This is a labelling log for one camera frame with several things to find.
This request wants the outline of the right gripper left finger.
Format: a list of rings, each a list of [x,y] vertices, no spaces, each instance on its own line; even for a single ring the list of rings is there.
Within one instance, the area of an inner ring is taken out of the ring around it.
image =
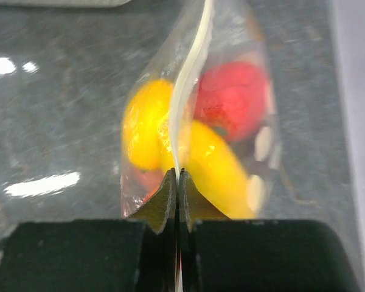
[[[170,169],[166,172],[155,194],[127,218],[146,222],[155,234],[173,234],[175,216],[176,173],[174,169]]]

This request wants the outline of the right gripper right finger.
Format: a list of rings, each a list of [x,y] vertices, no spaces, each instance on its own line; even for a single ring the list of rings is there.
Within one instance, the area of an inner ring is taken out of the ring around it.
[[[192,232],[197,220],[230,220],[201,194],[190,173],[185,170],[179,176],[178,199],[179,227],[182,234]]]

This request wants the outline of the yellow red mango back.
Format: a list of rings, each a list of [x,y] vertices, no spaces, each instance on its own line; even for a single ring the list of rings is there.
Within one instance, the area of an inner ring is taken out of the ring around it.
[[[182,167],[187,170],[199,192],[220,212],[231,219],[252,219],[256,211],[248,204],[251,180],[228,144],[213,129],[193,120]]]

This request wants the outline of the yellow lemon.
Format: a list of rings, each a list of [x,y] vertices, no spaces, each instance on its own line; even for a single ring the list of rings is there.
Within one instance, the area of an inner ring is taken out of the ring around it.
[[[158,128],[169,113],[173,83],[166,79],[146,82],[132,96],[122,120],[122,152],[142,170],[161,166]]]

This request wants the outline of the clear polka dot zip bag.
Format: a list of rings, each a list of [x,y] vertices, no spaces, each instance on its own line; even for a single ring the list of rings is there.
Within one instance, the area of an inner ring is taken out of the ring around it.
[[[186,1],[176,26],[130,91],[127,105],[146,82],[162,78],[173,83],[169,113],[158,128],[161,166],[157,169],[164,175],[174,169],[179,186],[180,173],[185,170],[180,165],[184,157],[181,150],[190,147],[190,138],[184,134],[197,120],[194,113],[199,80],[208,69],[233,61],[257,65],[268,78],[266,113],[255,132],[240,141],[227,141],[219,128],[211,128],[230,146],[251,180],[248,204],[256,211],[252,218],[256,219],[273,188],[281,143],[265,40],[248,1]],[[124,217],[137,211],[147,194],[136,178],[136,170],[142,169],[131,164],[122,152],[120,193]]]

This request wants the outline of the red tomato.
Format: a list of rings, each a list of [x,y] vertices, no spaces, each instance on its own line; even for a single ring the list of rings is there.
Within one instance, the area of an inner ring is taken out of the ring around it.
[[[136,178],[147,191],[147,194],[143,200],[145,203],[148,201],[159,189],[159,186],[164,179],[164,173],[162,170],[136,170]]]

